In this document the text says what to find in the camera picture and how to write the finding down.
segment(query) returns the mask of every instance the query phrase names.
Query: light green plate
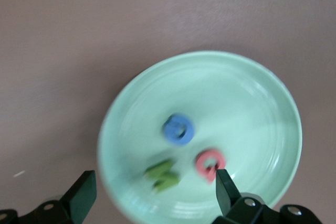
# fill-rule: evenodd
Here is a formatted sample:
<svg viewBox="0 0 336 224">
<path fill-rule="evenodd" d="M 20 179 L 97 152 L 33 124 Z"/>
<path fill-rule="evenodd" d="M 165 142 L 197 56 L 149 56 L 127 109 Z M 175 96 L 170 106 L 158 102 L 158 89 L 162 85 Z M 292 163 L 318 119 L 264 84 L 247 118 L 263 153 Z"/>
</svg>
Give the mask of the light green plate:
<svg viewBox="0 0 336 224">
<path fill-rule="evenodd" d="M 173 113 L 195 126 L 182 147 L 162 134 Z M 207 224 L 221 213 L 215 183 L 194 167 L 199 152 L 219 149 L 238 189 L 273 207 L 294 177 L 301 145 L 297 107 L 272 72 L 239 55 L 198 51 L 153 65 L 122 90 L 101 129 L 98 164 L 108 194 L 135 223 Z M 181 182 L 155 194 L 143 173 L 167 158 Z"/>
</svg>

